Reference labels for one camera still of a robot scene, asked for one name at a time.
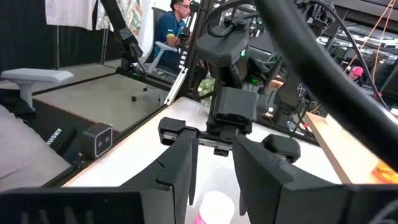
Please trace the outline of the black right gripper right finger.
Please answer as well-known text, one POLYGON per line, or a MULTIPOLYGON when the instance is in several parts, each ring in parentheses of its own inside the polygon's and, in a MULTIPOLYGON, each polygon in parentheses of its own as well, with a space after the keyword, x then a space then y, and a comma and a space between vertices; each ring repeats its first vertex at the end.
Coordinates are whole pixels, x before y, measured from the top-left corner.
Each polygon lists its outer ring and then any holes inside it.
POLYGON ((398 224, 396 184, 334 184, 240 135, 232 151, 251 224, 398 224))

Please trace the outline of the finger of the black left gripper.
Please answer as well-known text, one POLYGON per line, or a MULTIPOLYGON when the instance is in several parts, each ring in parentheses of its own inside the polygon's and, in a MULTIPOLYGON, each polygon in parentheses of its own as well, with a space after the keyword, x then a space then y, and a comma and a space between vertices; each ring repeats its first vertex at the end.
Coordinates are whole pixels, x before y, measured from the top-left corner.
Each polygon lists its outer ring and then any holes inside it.
POLYGON ((245 216, 246 212, 247 212, 247 209, 246 209, 246 204, 245 204, 244 197, 243 197, 243 190, 240 189, 240 193, 239 193, 239 215, 240 216, 245 216))
POLYGON ((191 139, 191 149, 192 149, 192 164, 191 164, 191 178, 189 187, 189 205, 193 205, 195 199, 196 191, 196 181, 197 181, 197 162, 198 162, 198 137, 199 130, 197 128, 184 128, 180 136, 188 137, 191 139))

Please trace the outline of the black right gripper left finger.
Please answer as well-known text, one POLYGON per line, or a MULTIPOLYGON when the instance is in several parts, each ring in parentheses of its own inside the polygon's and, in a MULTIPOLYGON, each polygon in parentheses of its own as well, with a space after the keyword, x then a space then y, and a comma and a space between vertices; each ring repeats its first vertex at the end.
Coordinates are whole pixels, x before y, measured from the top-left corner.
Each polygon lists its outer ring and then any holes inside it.
POLYGON ((120 187, 24 188, 0 194, 0 224, 183 224, 190 139, 120 187))

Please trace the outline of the pink medicine bottle white cap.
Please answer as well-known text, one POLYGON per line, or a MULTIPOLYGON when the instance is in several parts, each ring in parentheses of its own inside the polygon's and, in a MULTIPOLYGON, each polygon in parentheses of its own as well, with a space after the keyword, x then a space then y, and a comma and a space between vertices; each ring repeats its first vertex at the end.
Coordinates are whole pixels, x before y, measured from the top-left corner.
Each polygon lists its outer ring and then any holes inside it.
POLYGON ((194 224, 230 224, 234 212, 234 203, 226 194, 211 191, 204 195, 194 224))

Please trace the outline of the orange medicine bottle white cap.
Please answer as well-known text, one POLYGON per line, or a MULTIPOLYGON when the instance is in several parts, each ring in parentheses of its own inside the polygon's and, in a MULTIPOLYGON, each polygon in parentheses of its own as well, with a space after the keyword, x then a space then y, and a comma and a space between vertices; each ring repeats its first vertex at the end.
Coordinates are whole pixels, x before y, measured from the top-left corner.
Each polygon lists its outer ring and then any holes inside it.
POLYGON ((398 184, 398 172, 383 161, 377 163, 372 171, 372 176, 383 184, 398 184))

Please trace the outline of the green artificial potted plant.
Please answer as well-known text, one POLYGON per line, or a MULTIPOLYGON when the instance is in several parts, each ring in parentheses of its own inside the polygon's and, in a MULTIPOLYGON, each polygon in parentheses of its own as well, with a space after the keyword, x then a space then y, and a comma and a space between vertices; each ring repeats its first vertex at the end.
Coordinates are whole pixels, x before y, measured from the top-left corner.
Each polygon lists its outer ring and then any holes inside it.
POLYGON ((210 75, 207 75, 204 80, 201 81, 198 87, 199 97, 203 97, 201 99, 201 104, 205 107, 209 108, 211 105, 212 99, 212 91, 214 90, 215 79, 212 78, 210 75))

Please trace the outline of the white plastic table cover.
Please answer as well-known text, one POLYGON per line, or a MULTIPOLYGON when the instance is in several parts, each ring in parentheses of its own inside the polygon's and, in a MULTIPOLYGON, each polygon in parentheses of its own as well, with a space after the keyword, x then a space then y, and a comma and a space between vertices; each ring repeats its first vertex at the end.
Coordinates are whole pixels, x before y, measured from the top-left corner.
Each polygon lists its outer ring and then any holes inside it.
MULTIPOLYGON (((74 176, 63 187, 119 187, 146 168, 168 147, 160 143, 158 134, 159 121, 163 117, 185 120, 187 126, 199 130, 206 129, 208 109, 200 103, 180 98, 166 107, 154 118, 144 123, 105 156, 101 157, 85 170, 74 176)), ((253 124, 248 138, 260 142, 269 134, 286 134, 273 131, 258 124, 253 124)), ((327 156, 319 146, 297 140, 301 148, 301 157, 295 166, 329 182, 341 184, 327 156)), ((203 196, 210 191, 226 194, 235 206, 231 223, 250 223, 247 215, 239 216, 239 185, 235 176, 233 153, 228 157, 216 156, 213 148, 199 146, 195 201, 187 207, 185 223, 193 224, 203 196)))

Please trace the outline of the white office chair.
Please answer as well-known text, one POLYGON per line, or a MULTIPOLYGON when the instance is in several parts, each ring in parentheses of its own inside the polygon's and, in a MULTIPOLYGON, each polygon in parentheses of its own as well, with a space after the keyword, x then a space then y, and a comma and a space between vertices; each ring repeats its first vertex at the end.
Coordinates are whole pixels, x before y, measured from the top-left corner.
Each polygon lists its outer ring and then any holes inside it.
MULTIPOLYGON (((160 17, 162 15, 164 15, 168 11, 165 11, 163 9, 159 9, 157 7, 153 7, 152 10, 153 10, 154 34, 155 34, 157 21, 160 19, 160 17)), ((180 70, 175 71, 175 70, 171 70, 171 69, 169 69, 167 67, 159 65, 159 60, 160 60, 162 54, 166 50, 179 53, 179 49, 177 47, 169 47, 168 45, 163 44, 161 42, 154 42, 152 44, 152 48, 150 50, 150 53, 148 54, 148 56, 146 57, 146 59, 144 61, 144 65, 147 67, 146 72, 148 72, 148 73, 166 72, 166 73, 169 73, 170 75, 173 75, 173 76, 178 75, 180 70)))

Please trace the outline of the black Husky floor mat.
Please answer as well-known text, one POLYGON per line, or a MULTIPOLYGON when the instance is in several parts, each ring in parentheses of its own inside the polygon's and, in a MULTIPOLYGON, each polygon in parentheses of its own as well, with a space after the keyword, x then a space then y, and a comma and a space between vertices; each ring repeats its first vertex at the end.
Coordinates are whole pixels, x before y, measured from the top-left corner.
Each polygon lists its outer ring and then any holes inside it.
POLYGON ((58 155, 64 156, 77 137, 76 126, 65 116, 65 112, 39 100, 33 101, 35 118, 29 126, 58 155))

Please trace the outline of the person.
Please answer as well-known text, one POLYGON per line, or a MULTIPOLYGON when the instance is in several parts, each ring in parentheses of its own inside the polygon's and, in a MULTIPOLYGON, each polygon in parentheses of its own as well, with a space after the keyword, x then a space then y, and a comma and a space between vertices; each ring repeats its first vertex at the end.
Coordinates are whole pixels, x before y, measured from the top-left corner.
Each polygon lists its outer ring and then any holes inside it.
MULTIPOLYGON (((191 0, 171 0, 171 11, 166 12, 157 21, 154 42, 161 42, 169 47, 176 47, 180 43, 180 33, 185 27, 184 19, 190 15, 191 0)), ((171 70, 179 70, 180 55, 178 52, 166 50, 159 65, 171 70)))
POLYGON ((349 72, 349 77, 352 81, 358 86, 363 86, 364 78, 363 78, 364 69, 360 66, 353 67, 349 72))

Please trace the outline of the patterned hanging cloth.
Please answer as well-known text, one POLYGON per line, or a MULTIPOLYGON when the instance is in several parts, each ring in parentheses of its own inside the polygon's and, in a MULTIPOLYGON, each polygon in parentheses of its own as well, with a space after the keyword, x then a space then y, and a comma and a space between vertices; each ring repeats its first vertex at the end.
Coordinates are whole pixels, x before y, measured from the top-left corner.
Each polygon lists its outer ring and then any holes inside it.
MULTIPOLYGON (((116 0, 129 30, 138 37, 141 29, 142 6, 140 0, 116 0)), ((114 31, 101 0, 98 1, 95 29, 114 31)))

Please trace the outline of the black curtain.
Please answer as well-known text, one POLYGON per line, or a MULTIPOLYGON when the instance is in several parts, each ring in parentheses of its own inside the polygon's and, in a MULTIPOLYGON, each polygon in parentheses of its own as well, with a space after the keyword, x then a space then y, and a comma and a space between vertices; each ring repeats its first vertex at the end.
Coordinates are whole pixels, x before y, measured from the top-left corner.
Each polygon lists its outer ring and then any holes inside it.
POLYGON ((0 72, 100 63, 121 56, 112 32, 47 25, 45 0, 0 0, 0 72))

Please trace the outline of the white hanging cloth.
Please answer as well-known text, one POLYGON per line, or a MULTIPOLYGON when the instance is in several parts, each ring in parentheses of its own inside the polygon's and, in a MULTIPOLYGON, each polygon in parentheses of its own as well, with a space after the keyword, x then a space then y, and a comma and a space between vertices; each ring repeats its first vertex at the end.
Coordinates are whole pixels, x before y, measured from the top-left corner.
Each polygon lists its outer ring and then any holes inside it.
POLYGON ((93 30, 97 0, 45 0, 47 25, 81 27, 93 30))

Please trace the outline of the silver aluminium rail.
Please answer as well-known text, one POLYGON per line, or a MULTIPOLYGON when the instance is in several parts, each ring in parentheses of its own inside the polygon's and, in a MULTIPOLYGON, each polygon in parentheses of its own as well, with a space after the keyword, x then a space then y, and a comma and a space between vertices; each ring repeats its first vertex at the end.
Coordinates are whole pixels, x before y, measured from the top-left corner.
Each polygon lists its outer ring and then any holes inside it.
POLYGON ((165 98, 164 104, 169 106, 173 103, 174 99, 176 98, 178 91, 180 90, 185 77, 187 76, 188 68, 183 67, 175 80, 174 84, 172 85, 169 94, 165 98))

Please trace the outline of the black aluminium table frame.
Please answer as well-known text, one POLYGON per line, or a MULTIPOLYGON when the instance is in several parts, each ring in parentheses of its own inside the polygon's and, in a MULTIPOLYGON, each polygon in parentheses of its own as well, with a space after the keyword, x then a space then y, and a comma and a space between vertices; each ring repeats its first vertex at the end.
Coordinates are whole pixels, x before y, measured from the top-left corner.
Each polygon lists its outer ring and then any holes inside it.
MULTIPOLYGON (((210 13, 210 10, 213 9, 213 5, 215 3, 224 3, 225 1, 226 0, 204 0, 203 3, 198 4, 199 25, 197 25, 197 28, 199 30, 193 32, 194 39, 199 38, 199 35, 204 33, 205 26, 203 25, 203 23, 205 21, 205 17, 210 13)), ((177 92, 177 98, 183 98, 185 100, 190 99, 199 102, 201 100, 209 98, 213 94, 212 92, 209 92, 203 96, 200 96, 197 90, 197 88, 199 87, 199 82, 202 81, 202 78, 199 76, 198 71, 199 69, 207 70, 208 66, 203 65, 200 62, 199 56, 196 53, 195 49, 188 50, 187 55, 188 57, 185 61, 185 69, 187 71, 187 76, 183 80, 181 89, 177 92)), ((284 81, 282 79, 282 72, 279 72, 278 75, 274 75, 271 76, 270 78, 267 78, 267 76, 271 75, 271 71, 268 72, 265 71, 267 67, 268 65, 265 62, 262 62, 257 67, 256 72, 250 72, 249 74, 252 80, 256 78, 262 81, 269 80, 270 84, 268 87, 269 91, 268 95, 274 96, 277 92, 277 89, 279 89, 284 84, 284 81)), ((171 84, 169 81, 162 81, 161 79, 156 78, 154 75, 150 74, 144 75, 142 72, 138 70, 135 72, 129 72, 127 70, 127 66, 125 65, 121 65, 119 68, 117 68, 116 72, 128 78, 133 78, 137 81, 142 81, 153 87, 165 90, 171 89, 171 84)), ((130 137, 132 137, 134 133, 142 131, 145 125, 149 124, 149 122, 152 121, 153 118, 155 118, 155 116, 165 111, 167 108, 168 108, 167 106, 160 106, 160 108, 156 109, 151 114, 143 117, 142 119, 132 124, 127 129, 125 129, 123 132, 116 135, 113 146, 117 147, 119 145, 124 144, 124 142, 126 142, 130 137)), ((291 134, 291 136, 293 136, 294 138, 307 142, 309 144, 313 144, 315 146, 319 145, 318 141, 315 139, 314 134, 309 130, 309 128, 303 122, 302 118, 299 118, 298 121, 292 122, 297 128, 296 131, 293 131, 288 127, 282 127, 281 125, 276 124, 271 120, 270 115, 260 116, 258 123, 274 131, 278 131, 283 134, 291 134)), ((81 173, 83 169, 85 169, 92 163, 93 163, 92 159, 89 159, 85 156, 78 156, 76 159, 72 160, 72 166, 70 168, 63 171, 58 176, 54 177, 52 180, 48 181, 45 184, 45 186, 46 187, 63 186, 68 181, 72 180, 74 176, 81 173)))

